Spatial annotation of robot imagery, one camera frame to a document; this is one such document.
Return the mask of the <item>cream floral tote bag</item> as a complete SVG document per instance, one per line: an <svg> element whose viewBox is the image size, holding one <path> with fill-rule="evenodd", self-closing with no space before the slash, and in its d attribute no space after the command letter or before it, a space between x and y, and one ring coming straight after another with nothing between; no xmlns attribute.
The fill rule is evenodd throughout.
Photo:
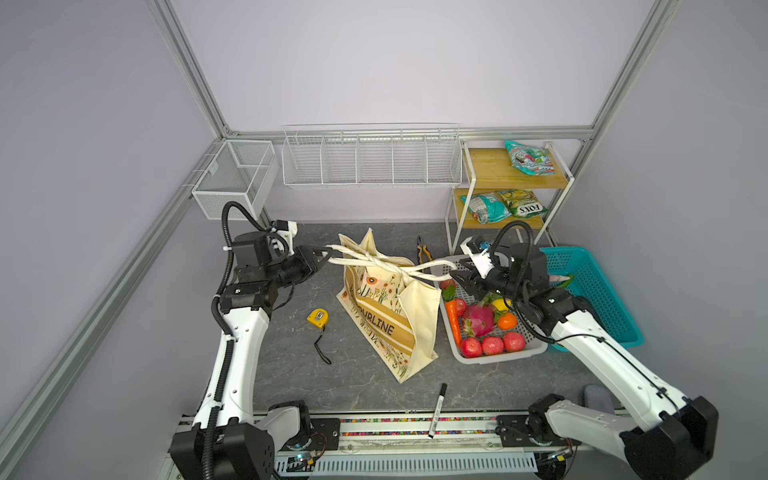
<svg viewBox="0 0 768 480"><path fill-rule="evenodd" d="M438 259L416 265L405 257L378 251L371 230L357 243L341 234L329 249L330 262L343 267L337 299L378 353L397 382L403 383L438 358L434 351L442 293L437 285L458 266Z"/></svg>

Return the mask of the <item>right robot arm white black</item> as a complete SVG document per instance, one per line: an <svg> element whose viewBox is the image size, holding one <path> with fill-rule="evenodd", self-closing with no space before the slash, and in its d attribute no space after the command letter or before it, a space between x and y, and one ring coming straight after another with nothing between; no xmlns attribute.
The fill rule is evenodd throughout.
<svg viewBox="0 0 768 480"><path fill-rule="evenodd" d="M579 359L627 411L617 416L550 394L528 409L534 443L572 439L625 461L642 479L687 479L713 458L717 409L632 356L600 325L586 298L553 286L539 248L499 247L476 236L461 250L463 268L451 275L468 294L478 300L500 295L520 324Z"/></svg>

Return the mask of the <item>teal white snack bag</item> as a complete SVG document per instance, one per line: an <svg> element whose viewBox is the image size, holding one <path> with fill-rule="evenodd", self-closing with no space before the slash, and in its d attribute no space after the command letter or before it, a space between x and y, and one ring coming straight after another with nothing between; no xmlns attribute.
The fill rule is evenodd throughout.
<svg viewBox="0 0 768 480"><path fill-rule="evenodd" d="M460 196L460 200L468 207L469 213L480 224L487 225L506 220L511 212L496 192Z"/></svg>

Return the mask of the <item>teal pink snack bag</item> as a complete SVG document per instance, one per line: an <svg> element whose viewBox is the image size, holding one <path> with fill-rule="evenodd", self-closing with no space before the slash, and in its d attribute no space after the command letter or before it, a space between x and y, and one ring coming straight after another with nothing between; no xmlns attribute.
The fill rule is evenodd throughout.
<svg viewBox="0 0 768 480"><path fill-rule="evenodd" d="M506 141L505 148L510 164L527 176L546 176L555 173L550 155L546 150L523 145L515 141Z"/></svg>

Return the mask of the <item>pink dragon fruit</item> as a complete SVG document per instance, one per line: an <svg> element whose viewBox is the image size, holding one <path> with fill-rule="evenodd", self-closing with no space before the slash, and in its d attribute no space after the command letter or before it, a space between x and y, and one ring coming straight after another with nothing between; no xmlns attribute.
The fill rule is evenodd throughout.
<svg viewBox="0 0 768 480"><path fill-rule="evenodd" d="M473 304L463 314L462 331L470 337L482 337L495 328L495 311L488 304Z"/></svg>

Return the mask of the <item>small orange tangerine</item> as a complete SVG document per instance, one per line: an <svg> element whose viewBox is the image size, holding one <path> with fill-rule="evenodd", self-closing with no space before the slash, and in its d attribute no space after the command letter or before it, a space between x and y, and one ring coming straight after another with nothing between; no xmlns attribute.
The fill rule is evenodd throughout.
<svg viewBox="0 0 768 480"><path fill-rule="evenodd" d="M514 329L518 324L516 315L512 312L506 312L496 320L497 327L502 331Z"/></svg>

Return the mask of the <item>yellow black pliers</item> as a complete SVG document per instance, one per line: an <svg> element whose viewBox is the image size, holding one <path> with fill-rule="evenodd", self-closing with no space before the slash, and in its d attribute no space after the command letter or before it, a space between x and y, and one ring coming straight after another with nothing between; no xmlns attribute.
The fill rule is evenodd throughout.
<svg viewBox="0 0 768 480"><path fill-rule="evenodd" d="M426 269L421 269L421 273L428 274L431 272L431 262L433 261L432 254L430 253L426 243L421 236L417 237L417 264L419 266L427 265Z"/></svg>

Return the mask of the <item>red apple front right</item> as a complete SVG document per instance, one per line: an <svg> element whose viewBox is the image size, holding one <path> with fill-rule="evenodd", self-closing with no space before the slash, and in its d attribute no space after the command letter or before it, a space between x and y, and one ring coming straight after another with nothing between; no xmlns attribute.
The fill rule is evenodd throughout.
<svg viewBox="0 0 768 480"><path fill-rule="evenodd" d="M513 331L507 332L504 335L503 342L505 351L508 353L520 352L526 347L525 337L522 334Z"/></svg>

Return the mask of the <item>white plastic fruit basket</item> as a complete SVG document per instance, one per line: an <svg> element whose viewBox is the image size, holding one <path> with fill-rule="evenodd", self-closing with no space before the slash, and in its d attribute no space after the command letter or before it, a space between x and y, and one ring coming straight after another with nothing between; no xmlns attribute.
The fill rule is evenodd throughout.
<svg viewBox="0 0 768 480"><path fill-rule="evenodd" d="M461 364L490 364L521 360L542 354L546 344L514 319L512 312L493 295L475 298L456 285L436 287L443 295L439 312L450 350Z"/></svg>

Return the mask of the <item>teal plastic vegetable basket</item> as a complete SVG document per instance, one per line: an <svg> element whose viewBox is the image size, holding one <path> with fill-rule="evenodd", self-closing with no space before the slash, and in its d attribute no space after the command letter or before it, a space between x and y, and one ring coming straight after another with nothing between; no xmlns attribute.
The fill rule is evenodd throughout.
<svg viewBox="0 0 768 480"><path fill-rule="evenodd" d="M644 336L597 260L581 247L541 248L548 272L572 278L566 287L595 308L601 326L624 348L638 347Z"/></svg>

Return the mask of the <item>red apple front left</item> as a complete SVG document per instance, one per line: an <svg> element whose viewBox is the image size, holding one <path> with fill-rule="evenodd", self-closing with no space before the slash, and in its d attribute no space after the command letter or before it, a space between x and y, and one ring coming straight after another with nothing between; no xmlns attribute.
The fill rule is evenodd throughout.
<svg viewBox="0 0 768 480"><path fill-rule="evenodd" d="M460 349L464 358L472 359L483 355L482 342L475 337L464 339L460 344Z"/></svg>

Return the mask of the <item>red apple front middle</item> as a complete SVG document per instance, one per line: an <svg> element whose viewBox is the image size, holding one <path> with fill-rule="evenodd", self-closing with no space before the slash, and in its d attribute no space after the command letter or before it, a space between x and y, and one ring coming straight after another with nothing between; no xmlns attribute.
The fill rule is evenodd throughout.
<svg viewBox="0 0 768 480"><path fill-rule="evenodd" d="M501 338L486 336L482 342L482 352L486 356L499 355L505 352L505 344Z"/></svg>

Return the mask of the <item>white mesh box basket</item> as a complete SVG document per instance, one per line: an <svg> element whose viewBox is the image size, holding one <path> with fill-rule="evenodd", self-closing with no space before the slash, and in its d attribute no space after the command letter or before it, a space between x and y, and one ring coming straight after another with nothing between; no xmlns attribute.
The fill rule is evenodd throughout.
<svg viewBox="0 0 768 480"><path fill-rule="evenodd" d="M225 140L195 183L192 194L208 220L220 220L227 202L242 205L257 219L279 170L270 141Z"/></svg>

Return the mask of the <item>white wooden two-tier shelf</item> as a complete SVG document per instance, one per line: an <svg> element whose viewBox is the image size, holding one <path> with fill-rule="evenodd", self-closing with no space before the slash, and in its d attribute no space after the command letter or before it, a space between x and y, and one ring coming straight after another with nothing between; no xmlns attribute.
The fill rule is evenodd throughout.
<svg viewBox="0 0 768 480"><path fill-rule="evenodd" d="M548 234L549 226L565 195L575 184L575 175L552 142L544 143L543 149L553 161L554 172L544 176L529 176L511 166L504 148L471 147L466 142L462 144L463 177L449 196L444 217L448 252L451 255L459 246L463 230L494 229L509 222L504 220L496 225L481 224L474 219L461 198L471 199L475 194L509 189L554 192L555 196L548 212L528 221L531 228L537 232L536 241Z"/></svg>

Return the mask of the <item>grey wrist rest pad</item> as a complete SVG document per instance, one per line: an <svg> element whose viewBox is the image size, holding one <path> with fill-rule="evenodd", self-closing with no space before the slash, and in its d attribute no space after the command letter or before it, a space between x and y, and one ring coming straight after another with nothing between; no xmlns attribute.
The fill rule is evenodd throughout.
<svg viewBox="0 0 768 480"><path fill-rule="evenodd" d="M589 384L583 388L581 405L610 415L615 413L612 394L605 387L597 384Z"/></svg>

